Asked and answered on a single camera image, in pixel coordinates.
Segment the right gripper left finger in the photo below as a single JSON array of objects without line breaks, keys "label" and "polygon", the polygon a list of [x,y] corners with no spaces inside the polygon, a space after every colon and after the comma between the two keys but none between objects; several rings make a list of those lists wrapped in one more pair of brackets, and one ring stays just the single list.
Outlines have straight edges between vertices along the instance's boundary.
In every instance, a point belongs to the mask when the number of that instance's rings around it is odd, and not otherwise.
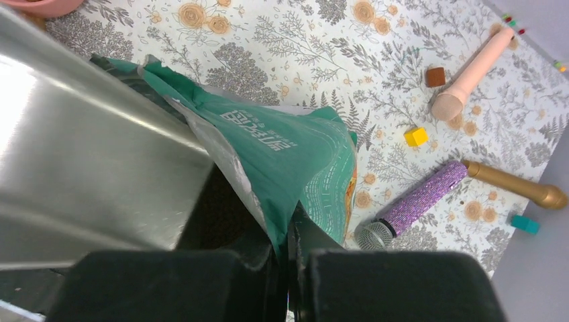
[{"label": "right gripper left finger", "polygon": [[283,321],[285,287],[257,225],[216,250],[93,252],[66,275],[48,321]]}]

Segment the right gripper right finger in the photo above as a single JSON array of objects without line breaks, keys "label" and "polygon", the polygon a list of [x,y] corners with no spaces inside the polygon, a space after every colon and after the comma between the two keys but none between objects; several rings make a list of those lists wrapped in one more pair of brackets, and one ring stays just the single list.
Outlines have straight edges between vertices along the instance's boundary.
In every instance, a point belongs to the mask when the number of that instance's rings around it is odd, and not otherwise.
[{"label": "right gripper right finger", "polygon": [[297,205],[289,223],[295,321],[505,321],[479,263],[458,252],[348,251]]}]

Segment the green silver pet food bag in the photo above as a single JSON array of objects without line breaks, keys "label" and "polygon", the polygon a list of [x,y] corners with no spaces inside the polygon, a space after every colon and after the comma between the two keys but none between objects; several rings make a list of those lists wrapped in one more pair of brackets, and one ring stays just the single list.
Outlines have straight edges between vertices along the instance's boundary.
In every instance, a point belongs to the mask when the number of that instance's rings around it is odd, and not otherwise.
[{"label": "green silver pet food bag", "polygon": [[331,107],[263,106],[196,83],[149,55],[91,62],[188,125],[274,247],[298,206],[343,244],[357,180],[358,138]]}]

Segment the metal scissors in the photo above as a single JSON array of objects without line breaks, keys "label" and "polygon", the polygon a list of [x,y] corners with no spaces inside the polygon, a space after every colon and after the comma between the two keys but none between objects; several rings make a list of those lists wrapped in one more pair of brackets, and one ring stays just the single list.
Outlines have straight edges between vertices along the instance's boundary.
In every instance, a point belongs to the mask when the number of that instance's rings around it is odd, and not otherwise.
[{"label": "metal scissors", "polygon": [[1,8],[1,268],[173,250],[213,162],[147,98]]}]

